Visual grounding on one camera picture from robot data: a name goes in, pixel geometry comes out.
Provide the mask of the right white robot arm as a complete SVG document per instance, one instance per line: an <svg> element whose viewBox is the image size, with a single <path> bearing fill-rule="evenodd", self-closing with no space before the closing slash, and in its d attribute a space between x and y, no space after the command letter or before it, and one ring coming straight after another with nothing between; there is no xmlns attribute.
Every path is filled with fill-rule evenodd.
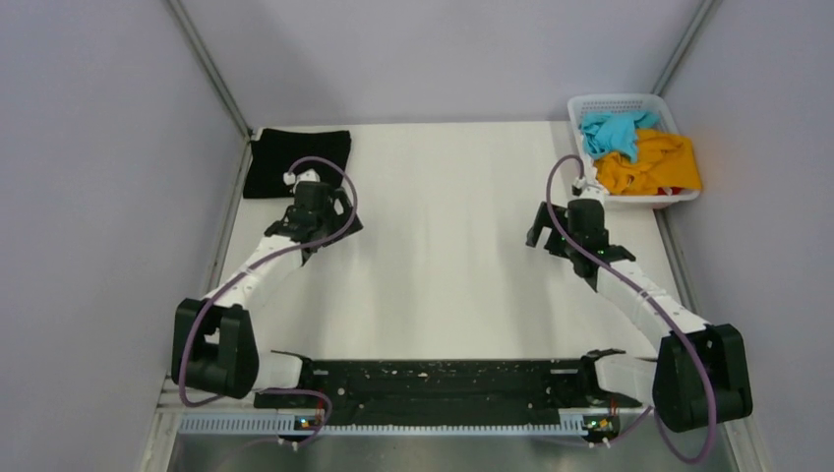
<svg viewBox="0 0 834 472"><path fill-rule="evenodd" d="M745 341L732 324L712 324L654 283L627 248L613 245L601 195L576 193L566 206L541 202L526 244L568 261L574 274L615 306L656 351L652 360L622 350L588 354L579 397L602 405L615 393L652 407L675 433L751 415Z"/></svg>

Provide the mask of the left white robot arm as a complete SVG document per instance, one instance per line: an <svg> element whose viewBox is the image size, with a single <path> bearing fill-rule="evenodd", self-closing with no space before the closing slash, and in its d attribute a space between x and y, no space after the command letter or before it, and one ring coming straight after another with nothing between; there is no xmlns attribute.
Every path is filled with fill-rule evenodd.
<svg viewBox="0 0 834 472"><path fill-rule="evenodd" d="M218 287L201 298L184 299L175 310L170 376L187 406L199 404L189 399L189 389L208 393L210 400L277 390L297 407L314 397L316 382L303 372L303 358L272 347L265 307L279 285L319 249L363 225L349 177L335 187L308 170L288 172L284 182L293 201L265 229L248 259Z"/></svg>

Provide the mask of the black t-shirt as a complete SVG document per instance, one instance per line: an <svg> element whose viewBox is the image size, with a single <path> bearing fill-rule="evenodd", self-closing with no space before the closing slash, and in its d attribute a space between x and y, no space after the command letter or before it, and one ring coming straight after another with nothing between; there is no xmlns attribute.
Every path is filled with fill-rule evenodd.
<svg viewBox="0 0 834 472"><path fill-rule="evenodd" d="M284 183L290 167L304 157L320 157L341 170L346 169L352 148L349 131L295 133L263 129L252 140L252 162L244 183L242 197L247 200L291 197L291 187Z"/></svg>

